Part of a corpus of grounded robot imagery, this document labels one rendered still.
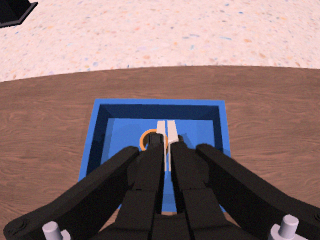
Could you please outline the bronze bushing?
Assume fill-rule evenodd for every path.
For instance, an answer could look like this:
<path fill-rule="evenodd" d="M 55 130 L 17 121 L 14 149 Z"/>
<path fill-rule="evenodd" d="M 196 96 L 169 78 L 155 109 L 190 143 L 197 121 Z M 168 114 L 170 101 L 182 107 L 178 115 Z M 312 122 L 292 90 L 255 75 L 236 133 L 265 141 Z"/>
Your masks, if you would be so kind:
<path fill-rule="evenodd" d="M 140 147 L 141 147 L 141 150 L 146 150 L 145 147 L 146 145 L 148 144 L 147 142 L 147 135 L 148 134 L 152 134 L 152 133 L 156 133 L 157 129 L 150 129 L 148 131 L 146 131 L 140 138 Z M 165 134 L 165 137 L 166 137 L 166 156 L 167 156 L 167 153 L 168 153 L 168 137 L 166 136 Z"/>

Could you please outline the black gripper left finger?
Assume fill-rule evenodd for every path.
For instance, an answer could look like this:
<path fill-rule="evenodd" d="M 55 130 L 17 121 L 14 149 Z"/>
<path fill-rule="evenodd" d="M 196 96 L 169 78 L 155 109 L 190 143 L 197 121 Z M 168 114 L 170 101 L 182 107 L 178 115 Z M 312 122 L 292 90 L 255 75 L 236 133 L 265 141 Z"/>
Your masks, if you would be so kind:
<path fill-rule="evenodd" d="M 165 121 L 147 140 L 146 150 L 121 149 L 51 203 L 10 221 L 6 240 L 88 240 L 120 205 L 104 240 L 151 240 L 155 213 L 162 212 Z"/>

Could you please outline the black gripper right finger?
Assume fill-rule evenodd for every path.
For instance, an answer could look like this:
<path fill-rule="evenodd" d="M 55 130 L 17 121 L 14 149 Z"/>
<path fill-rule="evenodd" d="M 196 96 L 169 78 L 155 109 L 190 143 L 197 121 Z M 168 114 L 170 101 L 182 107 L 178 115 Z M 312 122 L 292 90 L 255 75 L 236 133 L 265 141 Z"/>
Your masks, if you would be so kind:
<path fill-rule="evenodd" d="M 260 240 L 320 240 L 320 208 L 286 195 L 210 144 L 188 149 L 174 120 L 167 128 L 176 210 L 185 212 L 190 240 L 240 240 L 220 205 Z"/>

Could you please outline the blue rectangular tray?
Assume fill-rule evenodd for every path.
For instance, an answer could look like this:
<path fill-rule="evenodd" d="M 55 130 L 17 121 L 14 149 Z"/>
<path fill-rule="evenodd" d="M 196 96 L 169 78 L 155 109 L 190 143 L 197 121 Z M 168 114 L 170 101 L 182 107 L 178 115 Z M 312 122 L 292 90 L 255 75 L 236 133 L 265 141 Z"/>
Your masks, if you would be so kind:
<path fill-rule="evenodd" d="M 95 99 L 78 181 L 127 146 L 140 148 L 142 134 L 158 121 L 174 120 L 188 148 L 208 143 L 231 157 L 224 100 Z M 166 157 L 162 212 L 177 212 Z"/>

